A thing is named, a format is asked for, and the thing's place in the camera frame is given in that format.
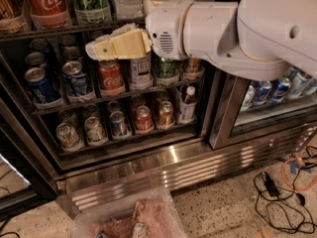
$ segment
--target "speckled floor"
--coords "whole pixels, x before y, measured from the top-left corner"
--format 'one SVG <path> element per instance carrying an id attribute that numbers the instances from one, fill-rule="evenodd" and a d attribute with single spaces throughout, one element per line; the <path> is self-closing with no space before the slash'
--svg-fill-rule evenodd
<path id="1" fill-rule="evenodd" d="M 317 137 L 310 145 L 317 146 Z M 264 167 L 249 168 L 233 176 L 208 180 L 172 193 L 175 207 L 189 238 L 304 238 L 317 237 L 314 234 L 288 235 L 270 228 L 256 213 L 257 191 L 254 177 L 268 172 L 277 186 L 287 188 L 280 175 L 282 162 L 276 161 Z M 290 179 L 295 175 L 286 171 Z M 317 169 L 304 172 L 298 179 L 298 186 L 305 186 L 317 176 Z M 306 207 L 317 223 L 317 183 L 301 192 L 306 198 Z M 296 221 L 295 214 L 290 212 Z M 271 212 L 275 224 L 283 225 L 285 218 L 278 209 Z M 55 203 L 51 202 L 13 218 L 4 232 L 15 231 L 21 238 L 70 238 L 73 221 Z"/>

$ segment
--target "coca-cola can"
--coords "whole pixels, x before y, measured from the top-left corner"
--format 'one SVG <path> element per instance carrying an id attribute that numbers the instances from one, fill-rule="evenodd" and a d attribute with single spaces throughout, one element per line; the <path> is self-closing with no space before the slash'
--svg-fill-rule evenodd
<path id="1" fill-rule="evenodd" d="M 128 133 L 125 115 L 123 112 L 116 111 L 110 115 L 112 133 L 114 136 L 124 136 Z"/>
<path id="2" fill-rule="evenodd" d="M 101 120 L 101 113 L 96 104 L 88 104 L 82 108 L 82 116 L 84 120 L 87 120 L 89 117 L 97 117 Z"/>
<path id="3" fill-rule="evenodd" d="M 171 124 L 174 120 L 173 112 L 174 112 L 174 108 L 172 104 L 169 101 L 163 101 L 159 105 L 158 124 L 159 125 Z"/>
<path id="4" fill-rule="evenodd" d="M 80 142 L 78 131 L 69 123 L 59 124 L 56 128 L 56 136 L 64 148 L 74 148 Z"/>
<path id="5" fill-rule="evenodd" d="M 149 130 L 153 126 L 151 110 L 147 106 L 138 107 L 135 116 L 136 129 L 139 131 Z"/>
<path id="6" fill-rule="evenodd" d="M 52 22 L 48 16 L 61 14 L 66 11 L 65 0 L 30 0 L 32 9 L 37 16 L 44 16 L 43 20 L 47 20 L 46 28 L 57 28 L 65 24 L 63 17 L 56 17 Z"/>
<path id="7" fill-rule="evenodd" d="M 98 66 L 102 90 L 115 90 L 124 85 L 120 65 L 116 60 L 102 60 Z"/>

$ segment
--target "box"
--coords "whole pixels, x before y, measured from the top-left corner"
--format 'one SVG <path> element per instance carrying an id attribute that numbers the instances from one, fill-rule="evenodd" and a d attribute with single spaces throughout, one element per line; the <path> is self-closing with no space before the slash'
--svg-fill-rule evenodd
<path id="1" fill-rule="evenodd" d="M 187 237 L 182 229 L 181 222 L 179 220 L 177 211 L 174 207 L 169 191 L 164 187 L 160 187 L 160 188 L 155 188 L 151 190 L 146 190 L 144 192 L 135 193 L 130 196 L 118 199 L 116 201 L 100 205 L 92 210 L 89 210 L 88 212 L 79 214 L 74 220 L 73 238 L 90 237 L 90 236 L 87 236 L 87 231 L 89 226 L 93 224 L 96 224 L 96 223 L 103 224 L 113 218 L 123 219 L 129 216 L 132 216 L 137 201 L 146 199 L 146 198 L 149 198 L 149 199 L 161 198 L 164 203 L 164 206 L 166 206 L 163 209 L 167 209 L 168 212 L 166 212 L 166 216 L 170 217 L 167 225 L 170 228 L 172 227 L 173 229 L 172 233 L 168 234 L 168 238 Z"/>

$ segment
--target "metal vent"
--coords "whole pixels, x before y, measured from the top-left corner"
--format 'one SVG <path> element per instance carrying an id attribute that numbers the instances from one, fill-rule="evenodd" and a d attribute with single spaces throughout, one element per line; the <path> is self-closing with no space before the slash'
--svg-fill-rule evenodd
<path id="1" fill-rule="evenodd" d="M 168 32 L 163 32 L 159 36 L 159 43 L 161 50 L 166 53 L 170 54 L 173 50 L 173 42 L 172 42 L 172 36 Z"/>

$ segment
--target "plastic bottle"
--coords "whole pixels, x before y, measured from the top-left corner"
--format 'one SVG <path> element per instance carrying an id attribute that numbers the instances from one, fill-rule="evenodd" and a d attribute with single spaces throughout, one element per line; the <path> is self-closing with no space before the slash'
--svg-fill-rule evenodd
<path id="1" fill-rule="evenodd" d="M 188 86 L 186 92 L 181 96 L 180 103 L 180 122 L 191 122 L 194 119 L 197 97 L 195 95 L 195 87 Z"/>

